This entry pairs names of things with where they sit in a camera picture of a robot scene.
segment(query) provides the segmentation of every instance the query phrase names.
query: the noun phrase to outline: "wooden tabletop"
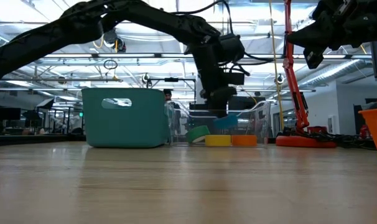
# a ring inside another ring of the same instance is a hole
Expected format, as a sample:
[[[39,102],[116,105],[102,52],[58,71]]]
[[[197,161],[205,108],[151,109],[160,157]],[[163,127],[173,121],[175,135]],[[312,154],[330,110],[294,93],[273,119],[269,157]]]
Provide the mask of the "wooden tabletop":
[[[0,223],[377,223],[377,153],[0,147]]]

